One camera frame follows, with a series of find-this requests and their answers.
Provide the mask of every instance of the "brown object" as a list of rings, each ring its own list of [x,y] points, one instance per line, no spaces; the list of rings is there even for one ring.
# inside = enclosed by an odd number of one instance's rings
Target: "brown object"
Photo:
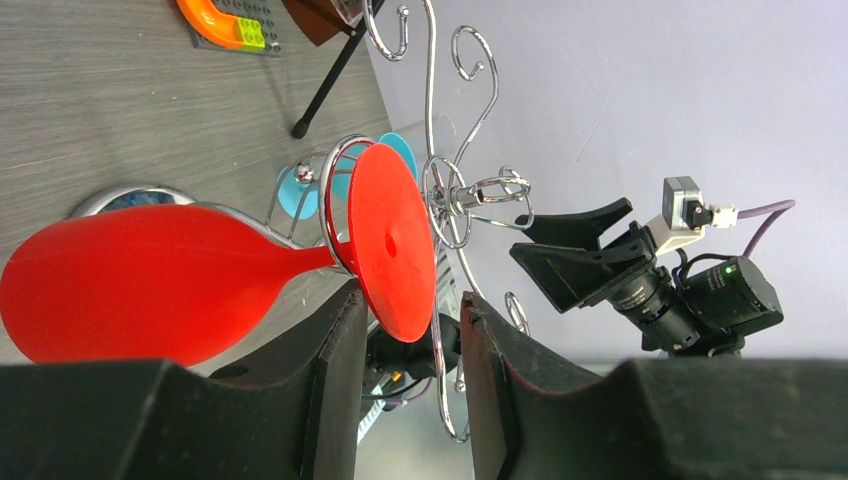
[[[350,3],[349,0],[339,1],[346,6]],[[316,47],[323,45],[339,32],[347,35],[354,33],[354,28],[347,24],[336,9],[333,0],[283,0],[283,5],[286,6],[294,23]],[[360,2],[347,8],[356,14],[362,11]]]

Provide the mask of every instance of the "round metal base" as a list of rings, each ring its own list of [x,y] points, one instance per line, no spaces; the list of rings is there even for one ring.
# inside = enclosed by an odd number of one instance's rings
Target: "round metal base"
[[[88,197],[74,209],[71,217],[88,217],[138,205],[188,205],[194,201],[188,195],[162,185],[124,185],[107,188]]]

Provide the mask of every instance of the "camera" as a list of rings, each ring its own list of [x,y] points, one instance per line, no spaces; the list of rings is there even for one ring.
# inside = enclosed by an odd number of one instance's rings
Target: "camera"
[[[671,356],[738,354],[745,337],[777,325],[783,311],[774,287],[744,256],[688,259],[682,246],[703,238],[710,222],[689,177],[665,180],[663,213],[631,222],[609,245],[600,236],[633,210],[626,198],[591,212],[536,215],[510,256],[560,313],[606,300],[642,332],[642,349]],[[517,219],[526,224],[527,217]],[[658,252],[677,251],[680,266],[657,266]],[[703,260],[720,263],[691,277]]]

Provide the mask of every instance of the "cable connector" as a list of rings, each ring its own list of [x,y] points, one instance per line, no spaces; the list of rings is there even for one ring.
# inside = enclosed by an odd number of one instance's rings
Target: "cable connector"
[[[712,212],[712,221],[710,226],[713,228],[730,228],[736,226],[736,220],[739,217],[739,209],[733,205],[710,205]]]

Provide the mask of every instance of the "yellow-green lego brick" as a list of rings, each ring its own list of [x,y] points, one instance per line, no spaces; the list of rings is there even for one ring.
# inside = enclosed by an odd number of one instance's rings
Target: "yellow-green lego brick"
[[[239,17],[235,26],[236,38],[244,42],[242,50],[263,50],[265,48],[265,37],[262,35],[262,26],[256,20]]]

